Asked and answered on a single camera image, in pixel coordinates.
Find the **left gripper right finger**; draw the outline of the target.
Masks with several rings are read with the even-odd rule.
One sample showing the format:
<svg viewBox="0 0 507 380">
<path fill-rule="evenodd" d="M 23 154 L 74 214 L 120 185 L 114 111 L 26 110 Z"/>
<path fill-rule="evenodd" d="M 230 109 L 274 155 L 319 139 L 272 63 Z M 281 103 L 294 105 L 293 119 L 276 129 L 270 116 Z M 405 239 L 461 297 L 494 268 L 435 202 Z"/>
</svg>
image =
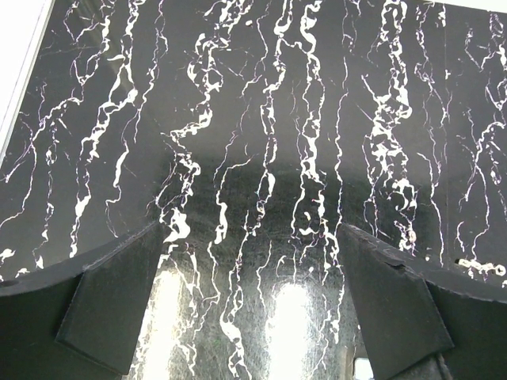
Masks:
<svg viewBox="0 0 507 380">
<path fill-rule="evenodd" d="M 376 379 L 504 379 L 506 291 L 343 224 L 339 261 Z"/>
</svg>

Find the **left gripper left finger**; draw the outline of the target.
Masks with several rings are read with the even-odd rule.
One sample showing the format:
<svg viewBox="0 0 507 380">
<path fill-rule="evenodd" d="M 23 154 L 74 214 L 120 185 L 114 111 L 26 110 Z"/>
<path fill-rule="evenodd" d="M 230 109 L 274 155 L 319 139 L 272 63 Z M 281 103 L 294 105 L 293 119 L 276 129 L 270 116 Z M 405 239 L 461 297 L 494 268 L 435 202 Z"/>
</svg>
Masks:
<svg viewBox="0 0 507 380">
<path fill-rule="evenodd" d="M 153 222 L 103 246 L 1 283 L 3 379 L 128 374 L 162 253 Z"/>
</svg>

